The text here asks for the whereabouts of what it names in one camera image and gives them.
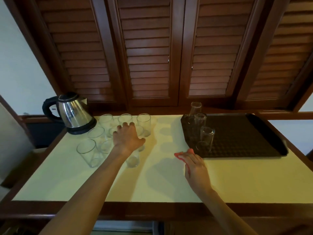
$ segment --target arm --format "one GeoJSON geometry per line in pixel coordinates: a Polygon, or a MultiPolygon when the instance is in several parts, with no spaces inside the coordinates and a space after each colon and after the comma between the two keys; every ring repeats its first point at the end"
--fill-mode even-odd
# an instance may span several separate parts
{"type": "Polygon", "coordinates": [[[134,123],[123,123],[113,133],[114,147],[102,165],[88,178],[40,235],[89,235],[103,203],[119,172],[131,153],[141,147],[145,139],[137,137],[134,123]]]}
{"type": "Polygon", "coordinates": [[[257,234],[245,221],[235,214],[224,203],[221,197],[219,197],[217,192],[212,189],[208,170],[200,156],[184,153],[179,157],[182,157],[190,168],[190,174],[188,174],[187,166],[185,166],[185,177],[190,187],[228,234],[257,234]]]}

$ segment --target wooden cabinet door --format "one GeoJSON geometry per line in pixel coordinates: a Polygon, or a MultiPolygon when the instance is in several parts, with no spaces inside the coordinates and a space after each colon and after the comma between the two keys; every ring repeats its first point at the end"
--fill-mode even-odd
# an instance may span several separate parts
{"type": "Polygon", "coordinates": [[[63,93],[126,104],[104,1],[95,2],[101,19],[95,19],[90,0],[16,1],[63,93]]]}
{"type": "Polygon", "coordinates": [[[265,0],[186,0],[179,105],[229,107],[265,0]]]}
{"type": "Polygon", "coordinates": [[[288,108],[313,68],[313,0],[275,0],[237,109],[288,108]]]}
{"type": "Polygon", "coordinates": [[[107,0],[130,106],[177,106],[185,0],[107,0]]]}

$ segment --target hand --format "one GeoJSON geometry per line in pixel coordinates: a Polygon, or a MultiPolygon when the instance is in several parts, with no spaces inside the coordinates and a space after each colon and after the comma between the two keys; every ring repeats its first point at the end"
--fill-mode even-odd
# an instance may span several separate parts
{"type": "Polygon", "coordinates": [[[197,154],[184,153],[178,156],[185,160],[185,177],[196,195],[202,199],[211,191],[210,177],[203,159],[197,154]]]}
{"type": "Polygon", "coordinates": [[[136,127],[133,122],[129,125],[124,122],[123,127],[117,126],[117,131],[113,132],[114,147],[121,150],[123,154],[129,157],[133,151],[143,146],[145,139],[139,139],[136,132],[136,127]]]}

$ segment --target kettle handle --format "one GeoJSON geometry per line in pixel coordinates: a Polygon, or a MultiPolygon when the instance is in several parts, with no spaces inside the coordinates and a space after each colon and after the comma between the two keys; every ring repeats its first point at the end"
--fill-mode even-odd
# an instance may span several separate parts
{"type": "Polygon", "coordinates": [[[57,117],[55,115],[52,114],[51,110],[50,110],[50,106],[56,105],[57,104],[57,100],[58,97],[54,96],[51,97],[49,99],[46,99],[42,105],[42,111],[44,112],[44,114],[51,120],[55,121],[55,122],[60,122],[63,123],[63,120],[61,117],[57,117]]]}

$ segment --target stainless steel kettle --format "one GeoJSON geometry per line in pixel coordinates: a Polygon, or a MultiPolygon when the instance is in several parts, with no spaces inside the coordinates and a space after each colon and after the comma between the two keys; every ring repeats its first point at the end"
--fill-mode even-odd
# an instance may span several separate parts
{"type": "Polygon", "coordinates": [[[64,122],[70,134],[82,134],[92,129],[97,121],[87,112],[87,100],[75,92],[46,99],[42,105],[44,114],[56,122],[64,122]],[[60,117],[52,114],[50,107],[56,105],[60,117]]]}

